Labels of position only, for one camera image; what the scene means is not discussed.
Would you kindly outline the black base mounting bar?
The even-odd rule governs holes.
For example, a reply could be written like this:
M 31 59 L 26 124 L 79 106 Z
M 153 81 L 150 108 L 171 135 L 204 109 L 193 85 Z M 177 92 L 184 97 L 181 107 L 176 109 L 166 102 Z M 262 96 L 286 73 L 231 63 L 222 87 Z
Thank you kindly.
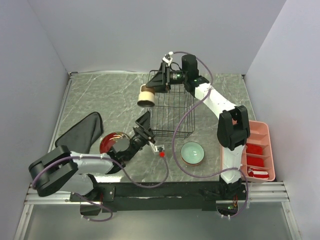
M 165 182 L 156 188 L 142 188 L 129 182 L 100 183 L 100 191 L 88 199 L 113 212 L 146 210 L 215 211 L 217 201 L 245 200 L 242 183 L 227 187 L 219 181 Z

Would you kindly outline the orange white patterned bowl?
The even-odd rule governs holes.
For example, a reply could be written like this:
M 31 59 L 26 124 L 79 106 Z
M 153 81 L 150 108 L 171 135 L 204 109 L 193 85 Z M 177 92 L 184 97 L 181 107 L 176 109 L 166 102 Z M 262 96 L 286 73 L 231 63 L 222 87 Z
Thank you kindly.
M 190 166 L 190 167 L 196 167 L 199 166 L 202 162 L 197 162 L 197 163 L 189 163 L 189 162 L 183 162 L 183 164 L 185 164 L 185 166 Z

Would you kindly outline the pink divided plastic tray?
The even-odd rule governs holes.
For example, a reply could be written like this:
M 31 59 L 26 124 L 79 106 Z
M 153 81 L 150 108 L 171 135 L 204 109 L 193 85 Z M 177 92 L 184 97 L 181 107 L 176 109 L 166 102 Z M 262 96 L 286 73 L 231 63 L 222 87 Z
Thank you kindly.
M 261 121 L 249 121 L 250 136 L 247 138 L 241 159 L 236 166 L 242 170 L 229 170 L 219 176 L 219 181 L 227 184 L 223 177 L 235 181 L 247 179 L 253 183 L 272 182 L 276 178 L 269 127 Z

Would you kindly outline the black wire dish rack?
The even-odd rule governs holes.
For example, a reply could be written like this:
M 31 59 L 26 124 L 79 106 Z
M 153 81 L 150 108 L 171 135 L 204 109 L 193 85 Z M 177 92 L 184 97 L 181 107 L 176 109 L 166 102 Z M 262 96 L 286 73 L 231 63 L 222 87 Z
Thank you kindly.
M 173 83 L 170 82 L 167 92 L 155 93 L 155 106 L 144 110 L 150 112 L 151 129 L 158 138 L 171 139 L 179 121 L 195 103 L 183 82 L 173 80 Z M 186 139 L 194 130 L 195 111 L 192 110 L 178 128 L 176 138 Z

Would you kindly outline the red cloth in tray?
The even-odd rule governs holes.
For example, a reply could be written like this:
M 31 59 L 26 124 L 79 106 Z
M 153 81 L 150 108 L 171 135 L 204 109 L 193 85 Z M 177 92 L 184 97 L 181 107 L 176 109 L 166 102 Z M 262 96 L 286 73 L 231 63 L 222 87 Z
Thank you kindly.
M 263 155 L 263 148 L 260 145 L 247 143 L 246 144 L 246 153 L 253 155 Z
M 265 167 L 264 160 L 260 157 L 254 157 L 254 156 L 247 155 L 246 162 L 250 166 L 255 166 L 255 167 L 260 167 L 260 168 Z

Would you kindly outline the aluminium rail frame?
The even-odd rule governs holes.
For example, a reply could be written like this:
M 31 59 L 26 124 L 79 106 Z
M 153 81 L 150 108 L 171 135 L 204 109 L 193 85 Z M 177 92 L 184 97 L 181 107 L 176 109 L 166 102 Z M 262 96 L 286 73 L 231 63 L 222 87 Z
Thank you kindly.
M 302 235 L 299 230 L 287 189 L 283 182 L 250 182 L 248 191 L 247 204 L 253 203 L 281 203 L 284 211 L 285 219 L 289 228 L 292 239 L 301 240 Z M 25 199 L 24 207 L 20 217 L 20 221 L 14 236 L 15 240 L 23 240 L 25 238 L 29 221 L 33 208 L 36 205 L 86 205 L 87 202 L 81 200 L 72 200 L 72 194 L 66 191 L 58 191 L 47 197 L 39 197 L 38 193 L 29 186 Z

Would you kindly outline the dark grey cloth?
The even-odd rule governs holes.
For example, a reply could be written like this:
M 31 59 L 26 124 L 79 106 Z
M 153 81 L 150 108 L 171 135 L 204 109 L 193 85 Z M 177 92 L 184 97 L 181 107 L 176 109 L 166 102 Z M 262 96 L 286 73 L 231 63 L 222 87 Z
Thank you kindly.
M 62 134 L 54 145 L 56 148 L 66 146 L 70 151 L 89 154 L 92 145 L 102 136 L 103 132 L 102 117 L 95 111 Z

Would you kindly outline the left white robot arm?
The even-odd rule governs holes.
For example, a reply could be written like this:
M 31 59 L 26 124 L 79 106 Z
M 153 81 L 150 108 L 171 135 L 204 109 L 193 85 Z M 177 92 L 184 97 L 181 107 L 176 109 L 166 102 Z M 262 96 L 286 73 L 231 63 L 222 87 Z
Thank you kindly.
M 90 113 L 56 140 L 55 149 L 29 165 L 33 189 L 40 197 L 65 191 L 96 200 L 101 189 L 95 174 L 115 174 L 145 145 L 155 146 L 151 113 L 146 111 L 135 124 L 132 137 L 112 132 L 101 141 L 100 153 L 90 154 L 94 141 L 103 133 L 101 115 Z

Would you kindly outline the celadon green bowl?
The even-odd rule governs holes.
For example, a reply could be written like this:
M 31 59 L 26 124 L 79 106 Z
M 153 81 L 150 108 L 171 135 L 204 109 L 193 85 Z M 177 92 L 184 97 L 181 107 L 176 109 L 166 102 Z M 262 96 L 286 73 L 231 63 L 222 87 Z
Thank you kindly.
M 187 142 L 180 150 L 181 159 L 191 164 L 202 162 L 205 157 L 203 147 L 197 142 Z

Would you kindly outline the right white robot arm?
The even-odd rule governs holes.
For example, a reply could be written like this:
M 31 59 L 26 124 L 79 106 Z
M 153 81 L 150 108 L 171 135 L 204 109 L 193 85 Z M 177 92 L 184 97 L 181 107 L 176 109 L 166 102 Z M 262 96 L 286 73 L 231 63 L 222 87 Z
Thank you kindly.
M 170 51 L 161 60 L 160 68 L 146 86 L 157 93 L 166 93 L 172 85 L 183 84 L 195 103 L 179 120 L 179 124 L 200 104 L 204 104 L 218 119 L 217 139 L 223 148 L 222 170 L 217 174 L 223 184 L 220 196 L 231 199 L 245 176 L 241 170 L 242 152 L 251 135 L 248 110 L 244 105 L 235 105 L 213 87 L 213 79 L 200 75 L 198 64 L 205 66 L 195 55 L 182 51 L 180 70 L 172 70 L 173 55 Z

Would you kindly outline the red white striped cloth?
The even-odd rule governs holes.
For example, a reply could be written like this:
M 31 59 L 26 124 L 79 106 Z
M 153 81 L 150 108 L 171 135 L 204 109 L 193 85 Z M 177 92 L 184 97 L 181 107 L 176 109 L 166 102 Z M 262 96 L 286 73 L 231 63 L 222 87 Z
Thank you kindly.
M 269 173 L 267 171 L 261 170 L 261 169 L 256 169 L 252 167 L 247 168 L 247 173 L 248 176 L 251 178 L 258 178 L 258 179 L 263 179 L 263 180 L 268 180 L 269 179 Z

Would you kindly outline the beige brown ceramic cup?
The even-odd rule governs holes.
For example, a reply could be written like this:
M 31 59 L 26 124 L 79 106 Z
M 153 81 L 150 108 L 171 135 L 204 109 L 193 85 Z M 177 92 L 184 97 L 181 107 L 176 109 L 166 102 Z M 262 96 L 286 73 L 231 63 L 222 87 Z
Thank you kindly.
M 140 86 L 137 105 L 141 108 L 153 108 L 155 106 L 155 89 L 147 87 L 145 84 Z

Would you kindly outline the red floral lacquer plate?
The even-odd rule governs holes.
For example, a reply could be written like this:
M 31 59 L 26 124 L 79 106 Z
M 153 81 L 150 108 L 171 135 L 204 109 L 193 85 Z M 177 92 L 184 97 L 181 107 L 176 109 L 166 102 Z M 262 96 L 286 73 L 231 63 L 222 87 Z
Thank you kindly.
M 121 131 L 109 133 L 100 141 L 99 153 L 103 154 L 109 152 L 112 146 L 120 139 L 129 139 L 129 136 Z

